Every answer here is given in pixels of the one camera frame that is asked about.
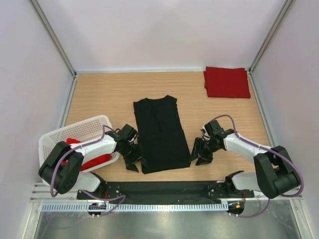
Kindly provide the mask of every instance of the white linear rail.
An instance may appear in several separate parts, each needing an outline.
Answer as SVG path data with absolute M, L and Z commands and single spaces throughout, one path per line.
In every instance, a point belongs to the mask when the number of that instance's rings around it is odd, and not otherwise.
M 89 210 L 92 202 L 43 203 L 41 212 L 104 212 L 112 209 L 114 204 L 106 204 L 106 209 Z M 114 212 L 194 212 L 227 211 L 228 203 L 203 205 L 119 205 Z

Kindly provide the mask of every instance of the white panel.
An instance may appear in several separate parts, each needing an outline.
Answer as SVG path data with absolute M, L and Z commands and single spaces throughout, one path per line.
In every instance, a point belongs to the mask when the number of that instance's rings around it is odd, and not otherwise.
M 71 75 L 26 0 L 0 7 L 0 232 L 21 238 L 38 139 L 58 126 Z
M 40 0 L 77 71 L 249 67 L 284 0 Z
M 277 143 L 305 178 L 304 197 L 319 221 L 319 1 L 298 0 L 254 77 Z

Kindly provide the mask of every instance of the robotic hand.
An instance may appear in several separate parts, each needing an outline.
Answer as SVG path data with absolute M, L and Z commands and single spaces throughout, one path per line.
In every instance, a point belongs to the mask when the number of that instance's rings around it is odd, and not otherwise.
M 282 146 L 271 148 L 244 138 L 237 133 L 232 117 L 222 116 L 231 118 L 234 129 L 224 130 L 216 118 L 207 123 L 202 130 L 203 137 L 195 139 L 190 160 L 198 158 L 196 165 L 207 164 L 212 162 L 217 150 L 232 151 L 254 163 L 256 172 L 238 171 L 228 175 L 225 184 L 230 190 L 261 191 L 272 199 L 302 185 L 298 193 L 288 196 L 299 195 L 303 190 L 302 178 L 286 149 Z
M 124 158 L 126 168 L 138 172 L 135 163 L 141 160 L 141 154 L 134 142 L 135 135 L 137 131 L 126 124 L 118 132 L 103 132 L 101 138 L 85 143 L 68 145 L 66 142 L 59 142 L 40 167 L 38 174 L 48 184 L 53 184 L 59 194 L 67 193 L 73 188 L 92 192 L 94 196 L 103 198 L 106 192 L 105 181 L 97 174 L 80 172 L 82 164 L 100 155 L 119 152 Z M 63 160 L 67 160 L 65 166 L 61 165 Z

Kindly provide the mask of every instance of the wooden table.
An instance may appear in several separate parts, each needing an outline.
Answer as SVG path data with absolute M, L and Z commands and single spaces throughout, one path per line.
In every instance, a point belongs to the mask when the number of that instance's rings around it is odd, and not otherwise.
M 237 130 L 261 144 L 269 144 L 259 109 L 250 87 L 250 99 L 209 98 L 202 72 L 116 73 L 79 75 L 67 124 L 97 115 L 106 115 L 113 128 L 126 123 L 137 128 L 133 102 L 143 98 L 158 99 L 166 95 L 177 98 L 180 122 L 189 150 L 200 129 L 212 118 L 222 114 L 234 117 Z M 224 129 L 232 128 L 228 118 L 218 120 Z M 122 157 L 95 172 L 106 181 L 193 181 L 224 180 L 238 171 L 254 171 L 254 166 L 235 153 L 220 150 L 211 164 L 190 168 L 143 174 L 125 169 Z

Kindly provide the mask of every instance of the gray floor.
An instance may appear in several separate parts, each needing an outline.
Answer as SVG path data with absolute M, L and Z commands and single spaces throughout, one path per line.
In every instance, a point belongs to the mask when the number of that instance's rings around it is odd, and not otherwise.
M 247 201 L 243 215 L 262 210 L 266 201 Z M 269 209 L 253 219 L 226 212 L 114 213 L 84 219 L 87 213 L 42 213 L 35 239 L 301 239 L 288 200 L 273 200 Z

